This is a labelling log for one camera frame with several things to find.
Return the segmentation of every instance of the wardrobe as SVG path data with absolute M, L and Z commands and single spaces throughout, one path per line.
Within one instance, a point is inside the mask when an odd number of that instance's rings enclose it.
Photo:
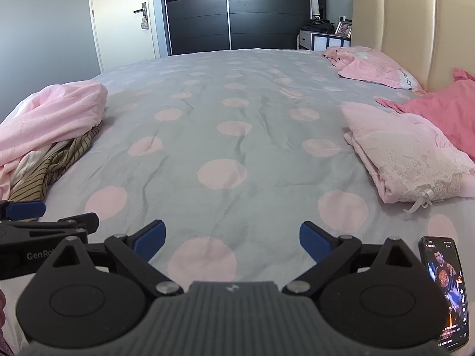
M 171 54 L 296 49 L 311 0 L 165 0 Z

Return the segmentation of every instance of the blue gripper pad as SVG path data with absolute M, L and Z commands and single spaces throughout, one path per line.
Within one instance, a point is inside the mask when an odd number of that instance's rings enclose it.
M 39 218 L 44 215 L 46 206 L 43 201 L 12 202 L 5 209 L 5 216 L 12 221 Z
M 159 220 L 149 223 L 143 230 L 145 233 L 134 240 L 132 250 L 148 262 L 165 244 L 167 234 L 165 224 Z
M 305 249 L 316 263 L 319 263 L 333 251 L 331 242 L 315 232 L 305 222 L 300 226 L 299 238 L 300 246 Z

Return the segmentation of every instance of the bed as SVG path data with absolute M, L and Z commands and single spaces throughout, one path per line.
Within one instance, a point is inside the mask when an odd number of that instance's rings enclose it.
M 437 90 L 450 83 L 454 66 L 475 73 L 475 23 L 453 32 L 474 9 L 475 0 L 354 0 L 352 45 L 382 50 Z M 343 101 L 379 106 L 375 97 L 415 95 L 336 72 L 312 51 L 236 50 L 97 76 L 109 91 L 103 128 L 51 188 L 43 219 L 97 212 L 90 242 L 162 219 L 167 241 L 150 262 L 185 289 L 194 279 L 282 287 L 314 264 L 299 244 L 303 221 L 367 243 L 400 236 L 414 251 L 423 235 L 450 236 L 475 312 L 475 200 L 453 198 L 407 215 L 406 204 L 380 200 L 343 138 Z M 29 279 L 1 284 L 14 351 L 24 342 L 16 296 Z M 473 348 L 470 342 L 457 354 Z

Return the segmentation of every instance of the polka dot bedspread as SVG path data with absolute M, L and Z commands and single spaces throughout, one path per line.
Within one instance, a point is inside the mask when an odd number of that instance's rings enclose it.
M 195 279 L 282 287 L 314 264 L 299 244 L 307 220 L 366 243 L 397 235 L 415 252 L 423 235 L 450 236 L 475 301 L 475 201 L 454 198 L 412 215 L 407 204 L 383 204 L 343 138 L 343 101 L 381 108 L 375 97 L 404 102 L 410 92 L 338 78 L 311 51 L 172 56 L 94 80 L 109 91 L 104 127 L 51 188 L 44 220 L 96 212 L 89 241 L 101 242 L 162 219 L 167 240 L 151 264 L 184 289 Z M 1 285 L 3 329 L 16 350 L 15 297 L 28 280 Z

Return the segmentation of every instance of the phone screen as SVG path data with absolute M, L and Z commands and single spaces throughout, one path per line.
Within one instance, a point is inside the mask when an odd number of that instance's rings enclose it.
M 462 266 L 452 238 L 423 237 L 420 245 L 422 261 L 429 276 L 444 294 L 448 314 L 438 344 L 452 351 L 468 341 L 468 304 Z

